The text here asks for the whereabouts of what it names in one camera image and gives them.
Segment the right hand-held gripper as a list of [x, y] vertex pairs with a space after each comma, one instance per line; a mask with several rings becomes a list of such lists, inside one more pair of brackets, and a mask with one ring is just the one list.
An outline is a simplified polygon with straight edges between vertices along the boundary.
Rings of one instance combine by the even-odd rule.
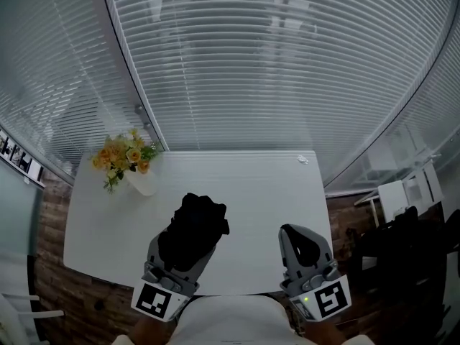
[[321, 322], [351, 306], [347, 276], [323, 236], [284, 224], [278, 239], [285, 268], [280, 287], [305, 321]]

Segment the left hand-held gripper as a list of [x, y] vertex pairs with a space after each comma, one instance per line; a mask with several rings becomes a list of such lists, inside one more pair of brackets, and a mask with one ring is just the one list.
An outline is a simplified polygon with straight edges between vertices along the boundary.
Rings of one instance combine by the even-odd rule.
[[196, 260], [188, 270], [180, 271], [163, 258], [169, 247], [166, 230], [159, 233], [149, 244], [144, 274], [134, 287], [131, 307], [140, 313], [162, 322], [173, 320], [195, 295], [202, 275], [215, 247]]

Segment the black cloth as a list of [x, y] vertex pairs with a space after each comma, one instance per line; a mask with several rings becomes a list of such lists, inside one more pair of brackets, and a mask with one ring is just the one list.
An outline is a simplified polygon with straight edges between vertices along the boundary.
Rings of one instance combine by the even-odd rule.
[[160, 259], [166, 270], [187, 272], [228, 234], [226, 205], [213, 202], [207, 195], [188, 193], [170, 225], [159, 235]]

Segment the person's right forearm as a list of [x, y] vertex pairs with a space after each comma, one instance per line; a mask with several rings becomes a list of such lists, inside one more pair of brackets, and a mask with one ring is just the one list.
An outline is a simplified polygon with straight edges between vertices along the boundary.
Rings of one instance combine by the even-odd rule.
[[306, 322], [305, 337], [317, 345], [352, 345], [337, 326], [328, 321]]

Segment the person's left forearm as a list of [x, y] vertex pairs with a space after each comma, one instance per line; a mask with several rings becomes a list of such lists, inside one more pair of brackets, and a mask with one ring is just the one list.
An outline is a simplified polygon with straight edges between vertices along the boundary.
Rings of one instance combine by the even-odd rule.
[[142, 315], [128, 337], [134, 345], [166, 345], [178, 324], [177, 320], [162, 322]]

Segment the white table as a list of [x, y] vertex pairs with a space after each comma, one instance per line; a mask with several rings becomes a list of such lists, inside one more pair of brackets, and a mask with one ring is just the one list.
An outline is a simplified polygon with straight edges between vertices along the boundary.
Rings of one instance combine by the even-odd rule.
[[[298, 155], [309, 163], [298, 162]], [[251, 295], [279, 289], [283, 224], [331, 238], [316, 154], [312, 151], [164, 152], [150, 164], [157, 192], [143, 196], [126, 180], [104, 190], [104, 173], [82, 160], [75, 177], [63, 253], [68, 268], [133, 287], [151, 240], [188, 193], [226, 205], [230, 233], [216, 246], [199, 295]]]

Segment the white printed T-shirt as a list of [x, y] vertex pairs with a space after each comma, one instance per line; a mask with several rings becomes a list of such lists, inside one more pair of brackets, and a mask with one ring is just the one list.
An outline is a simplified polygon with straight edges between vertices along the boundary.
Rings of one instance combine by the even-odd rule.
[[[374, 345], [365, 335], [352, 345]], [[128, 334], [111, 345], [134, 345]], [[166, 345], [317, 345], [292, 329], [284, 307], [265, 295], [201, 297], [188, 304]]]

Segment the black office chair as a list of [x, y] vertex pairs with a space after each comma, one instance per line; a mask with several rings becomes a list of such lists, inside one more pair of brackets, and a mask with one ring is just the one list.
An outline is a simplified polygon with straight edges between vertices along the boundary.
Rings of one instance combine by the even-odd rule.
[[358, 238], [349, 263], [350, 282], [404, 298], [418, 288], [441, 289], [448, 253], [460, 245], [460, 209], [447, 221], [420, 218], [411, 206], [389, 223]]

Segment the white vase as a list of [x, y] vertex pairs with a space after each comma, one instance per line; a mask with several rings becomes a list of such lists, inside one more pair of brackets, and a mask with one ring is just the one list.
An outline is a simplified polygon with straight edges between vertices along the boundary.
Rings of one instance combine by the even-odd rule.
[[157, 176], [151, 170], [145, 174], [127, 170], [124, 177], [143, 196], [153, 196], [157, 192]]

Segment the white side desk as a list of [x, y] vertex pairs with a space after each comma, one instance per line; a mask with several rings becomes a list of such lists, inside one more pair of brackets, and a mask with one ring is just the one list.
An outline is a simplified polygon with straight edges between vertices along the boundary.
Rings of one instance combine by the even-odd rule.
[[433, 161], [429, 160], [402, 180], [378, 186], [376, 190], [359, 199], [354, 205], [368, 203], [372, 209], [374, 222], [376, 226], [379, 226], [375, 201], [380, 202], [385, 222], [389, 223], [410, 207], [416, 207], [420, 216], [442, 200], [441, 184]]

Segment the white chair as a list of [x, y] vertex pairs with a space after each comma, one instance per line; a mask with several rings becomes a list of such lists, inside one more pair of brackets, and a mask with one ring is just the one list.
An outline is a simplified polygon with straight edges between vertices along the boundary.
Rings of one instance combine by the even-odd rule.
[[11, 300], [25, 300], [28, 303], [40, 301], [38, 295], [19, 295], [0, 293], [0, 342], [7, 345], [50, 345], [48, 340], [40, 340], [38, 336], [27, 330], [26, 320], [57, 318], [65, 315], [63, 310], [19, 311]]

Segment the yellow flower bouquet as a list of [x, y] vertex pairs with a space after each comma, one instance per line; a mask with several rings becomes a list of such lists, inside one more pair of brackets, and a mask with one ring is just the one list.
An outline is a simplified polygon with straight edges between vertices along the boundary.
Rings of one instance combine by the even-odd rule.
[[112, 194], [121, 181], [128, 182], [124, 177], [127, 170], [145, 174], [159, 154], [159, 142], [147, 142], [137, 129], [132, 129], [128, 134], [107, 137], [90, 161], [94, 169], [104, 173], [103, 189]]

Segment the white window blinds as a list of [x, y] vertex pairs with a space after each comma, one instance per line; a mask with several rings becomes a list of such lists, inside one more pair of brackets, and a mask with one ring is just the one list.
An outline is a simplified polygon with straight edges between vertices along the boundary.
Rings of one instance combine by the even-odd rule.
[[460, 0], [109, 0], [170, 151], [316, 153], [338, 177], [409, 103]]

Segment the photo strip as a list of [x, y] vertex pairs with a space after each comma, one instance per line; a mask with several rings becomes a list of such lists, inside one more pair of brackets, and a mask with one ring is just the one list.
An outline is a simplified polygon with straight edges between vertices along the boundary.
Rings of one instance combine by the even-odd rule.
[[41, 183], [43, 166], [2, 128], [0, 128], [0, 157], [23, 174], [30, 182], [43, 187]]

